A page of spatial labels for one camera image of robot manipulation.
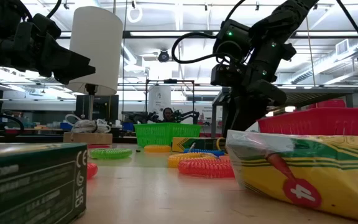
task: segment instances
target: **workbench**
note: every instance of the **workbench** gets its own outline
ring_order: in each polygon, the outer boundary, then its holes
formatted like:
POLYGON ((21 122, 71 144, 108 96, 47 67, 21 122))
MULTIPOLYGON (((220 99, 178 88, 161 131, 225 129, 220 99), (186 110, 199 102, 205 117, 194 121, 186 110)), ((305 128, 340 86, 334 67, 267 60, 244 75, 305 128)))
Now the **workbench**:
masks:
POLYGON ((90 159, 99 171, 87 183, 86 212, 75 224, 358 223, 240 189, 234 179, 180 175, 168 154, 135 152, 115 161, 90 159))

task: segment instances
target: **white lampshade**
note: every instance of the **white lampshade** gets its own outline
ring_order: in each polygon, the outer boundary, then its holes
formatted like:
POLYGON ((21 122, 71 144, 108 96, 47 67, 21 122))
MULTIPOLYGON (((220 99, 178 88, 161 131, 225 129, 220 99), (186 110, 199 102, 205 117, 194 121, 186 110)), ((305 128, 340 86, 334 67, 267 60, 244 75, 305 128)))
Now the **white lampshade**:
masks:
POLYGON ((93 6, 75 10, 70 50, 90 58, 96 73, 71 80, 67 88, 86 93, 85 84, 94 84, 95 95, 117 93, 122 29, 121 20, 108 10, 93 6))

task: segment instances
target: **yellow box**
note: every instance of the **yellow box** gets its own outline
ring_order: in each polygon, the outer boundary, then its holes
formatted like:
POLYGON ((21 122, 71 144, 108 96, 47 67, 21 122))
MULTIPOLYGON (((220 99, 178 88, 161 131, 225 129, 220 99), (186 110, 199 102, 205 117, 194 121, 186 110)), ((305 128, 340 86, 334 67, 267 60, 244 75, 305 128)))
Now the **yellow box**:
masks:
POLYGON ((218 150, 217 142, 219 142, 221 150, 225 150, 224 139, 174 137, 172 141, 172 151, 183 152, 185 149, 189 149, 193 143, 196 143, 195 149, 218 150))
POLYGON ((358 136, 229 131, 226 149, 243 187, 358 219, 358 136))

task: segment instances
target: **red circle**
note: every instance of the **red circle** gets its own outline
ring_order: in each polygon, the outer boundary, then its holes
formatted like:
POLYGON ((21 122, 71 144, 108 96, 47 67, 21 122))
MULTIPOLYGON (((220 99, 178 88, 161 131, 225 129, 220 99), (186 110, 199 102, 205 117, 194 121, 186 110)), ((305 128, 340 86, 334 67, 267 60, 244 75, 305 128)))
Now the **red circle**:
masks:
POLYGON ((283 185, 285 196, 295 205, 317 208, 321 205, 321 195, 307 180, 286 180, 283 185))

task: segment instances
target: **red coiled spring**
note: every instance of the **red coiled spring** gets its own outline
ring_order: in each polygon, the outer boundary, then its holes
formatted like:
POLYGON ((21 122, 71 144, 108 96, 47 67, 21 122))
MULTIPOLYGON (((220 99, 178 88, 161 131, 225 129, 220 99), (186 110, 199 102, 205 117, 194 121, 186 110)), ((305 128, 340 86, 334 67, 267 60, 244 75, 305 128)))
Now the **red coiled spring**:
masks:
POLYGON ((234 177, 230 160, 205 160, 192 159, 180 161, 178 170, 181 174, 195 175, 209 178, 230 178, 234 177))
POLYGON ((97 173, 98 173, 98 166, 93 163, 88 163, 88 171, 87 171, 86 178, 90 179, 97 173))

